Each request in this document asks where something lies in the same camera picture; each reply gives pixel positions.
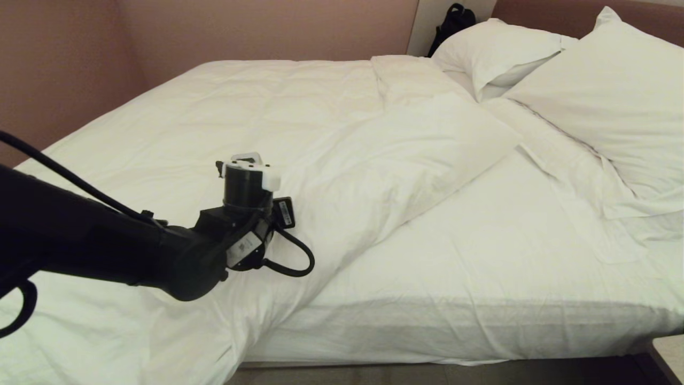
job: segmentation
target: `pink wall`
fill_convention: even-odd
[[[40,149],[147,89],[116,0],[0,1],[0,55],[0,129]]]
[[[119,0],[156,86],[212,60],[405,54],[418,0]]]

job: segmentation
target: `pillowcase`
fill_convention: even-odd
[[[432,59],[443,71],[467,73],[473,79],[475,99],[482,101],[487,83],[511,87],[575,42],[575,38],[491,18],[446,39]]]
[[[609,8],[593,32],[504,97],[538,113],[601,159],[608,218],[684,206],[684,49]]]

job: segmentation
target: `sticker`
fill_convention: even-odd
[[[280,212],[282,212],[282,219],[285,221],[285,225],[290,226],[292,224],[292,218],[290,218],[290,211],[287,209],[287,203],[281,201],[278,203],[278,206],[280,206]]]
[[[228,260],[228,267],[233,267],[240,263],[245,257],[249,256],[252,251],[261,246],[261,239],[253,232],[248,232],[240,238],[233,246],[226,250],[226,259]]]

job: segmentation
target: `nightstand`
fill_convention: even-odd
[[[671,384],[684,383],[684,334],[654,339],[649,353]]]

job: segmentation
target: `white duvet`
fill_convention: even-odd
[[[6,384],[221,384],[246,349],[366,249],[509,153],[518,135],[429,61],[215,62],[95,120],[46,152],[135,210],[191,227],[221,202],[213,162],[259,151],[283,170],[305,278],[231,273],[190,303],[39,273],[38,307],[0,341]],[[19,170],[70,190],[34,162]],[[306,258],[276,237],[268,258]],[[16,315],[16,293],[0,321]]]

